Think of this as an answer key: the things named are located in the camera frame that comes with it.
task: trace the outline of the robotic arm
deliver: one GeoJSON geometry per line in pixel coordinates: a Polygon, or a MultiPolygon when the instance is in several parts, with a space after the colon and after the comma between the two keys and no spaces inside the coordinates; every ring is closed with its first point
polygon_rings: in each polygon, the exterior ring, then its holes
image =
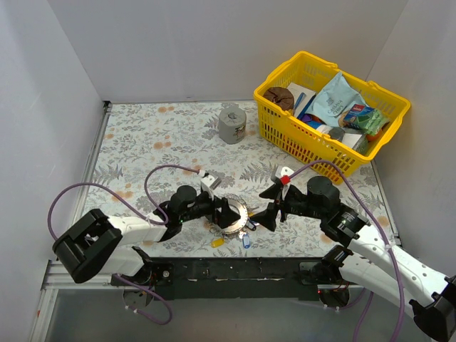
{"type": "Polygon", "coordinates": [[[168,218],[166,224],[159,210],[142,219],[109,217],[93,209],[56,240],[54,253],[78,284],[100,272],[134,276],[147,263],[147,255],[136,244],[171,239],[182,230],[182,223],[200,217],[208,218],[221,229],[240,219],[226,198],[214,195],[220,179],[205,172],[201,176],[199,195],[195,188],[183,185],[169,201],[160,204],[168,218]]]}
{"type": "Polygon", "coordinates": [[[365,217],[340,201],[339,190],[327,177],[311,178],[304,195],[290,183],[293,173],[288,167],[274,171],[274,184],[260,194],[273,202],[252,220],[274,231],[279,211],[281,222],[288,214],[320,219],[323,233],[341,245],[335,246],[309,276],[319,281],[352,281],[399,305],[395,271],[388,255],[392,249],[405,286],[405,312],[431,338],[449,341],[456,330],[456,276],[448,278],[400,247],[386,244],[365,217]]]}

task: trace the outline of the toilet paper roll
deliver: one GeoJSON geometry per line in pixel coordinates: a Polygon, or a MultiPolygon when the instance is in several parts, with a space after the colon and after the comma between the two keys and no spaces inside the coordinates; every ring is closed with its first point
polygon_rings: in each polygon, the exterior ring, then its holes
{"type": "Polygon", "coordinates": [[[238,107],[228,107],[219,115],[219,136],[227,144],[236,144],[244,139],[247,115],[238,107]]]}

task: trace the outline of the yellow plastic basket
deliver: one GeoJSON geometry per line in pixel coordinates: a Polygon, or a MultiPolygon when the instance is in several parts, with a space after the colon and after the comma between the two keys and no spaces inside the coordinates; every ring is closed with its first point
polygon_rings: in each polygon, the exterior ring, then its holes
{"type": "MultiPolygon", "coordinates": [[[[339,71],[337,64],[301,51],[268,76],[254,91],[254,99],[258,104],[259,131],[263,138],[306,164],[318,159],[330,160],[339,166],[345,176],[349,176],[362,164],[370,162],[394,136],[410,108],[408,100],[381,88],[373,81],[365,82],[342,71],[348,84],[364,97],[370,107],[381,110],[390,118],[382,135],[369,143],[366,155],[361,155],[339,141],[332,140],[329,135],[314,130],[296,119],[291,111],[284,111],[263,97],[270,87],[286,88],[291,82],[319,92],[339,71]]],[[[312,168],[336,184],[342,182],[337,171],[329,165],[314,165],[312,168]]]]}

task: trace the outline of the table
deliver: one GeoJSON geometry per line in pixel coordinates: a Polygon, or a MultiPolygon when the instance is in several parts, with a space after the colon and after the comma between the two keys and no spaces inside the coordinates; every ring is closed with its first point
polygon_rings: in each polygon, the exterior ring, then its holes
{"type": "MultiPolygon", "coordinates": [[[[145,214],[154,210],[145,196],[143,182],[149,171],[162,164],[202,168],[222,179],[216,195],[239,196],[248,208],[261,211],[267,200],[258,194],[271,185],[276,165],[297,170],[303,164],[259,135],[257,106],[251,101],[198,102],[113,105],[93,173],[93,181],[109,186],[145,214]],[[228,106],[239,106],[247,114],[246,137],[227,145],[217,133],[217,118],[228,106]]],[[[303,172],[293,181],[306,191],[306,181],[317,175],[303,172]]],[[[199,178],[191,172],[164,169],[149,181],[158,202],[168,200],[180,185],[198,189],[199,178]]],[[[394,238],[382,193],[371,164],[364,165],[349,178],[368,208],[394,238]]],[[[345,185],[338,186],[341,199],[362,212],[345,185]]],[[[132,213],[102,189],[90,189],[84,212],[100,208],[108,215],[132,213]]],[[[240,239],[227,239],[218,248],[210,243],[217,238],[206,219],[184,224],[182,232],[163,243],[144,243],[140,247],[152,257],[322,257],[334,243],[319,228],[319,221],[289,216],[275,232],[264,227],[250,232],[251,247],[240,239]]]]}

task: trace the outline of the white wall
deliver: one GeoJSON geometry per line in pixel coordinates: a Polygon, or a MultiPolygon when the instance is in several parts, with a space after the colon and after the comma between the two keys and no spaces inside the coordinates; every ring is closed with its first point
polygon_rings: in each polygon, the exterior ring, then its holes
{"type": "Polygon", "coordinates": [[[49,0],[103,100],[251,99],[307,50],[365,78],[407,0],[49,0]]]}
{"type": "Polygon", "coordinates": [[[369,79],[412,102],[376,158],[400,237],[456,274],[456,2],[409,0],[369,79]]]}
{"type": "MultiPolygon", "coordinates": [[[[47,209],[80,181],[103,104],[46,0],[0,1],[0,341],[26,341],[53,240],[47,209]]],[[[55,215],[67,227],[75,193],[55,215]]]]}

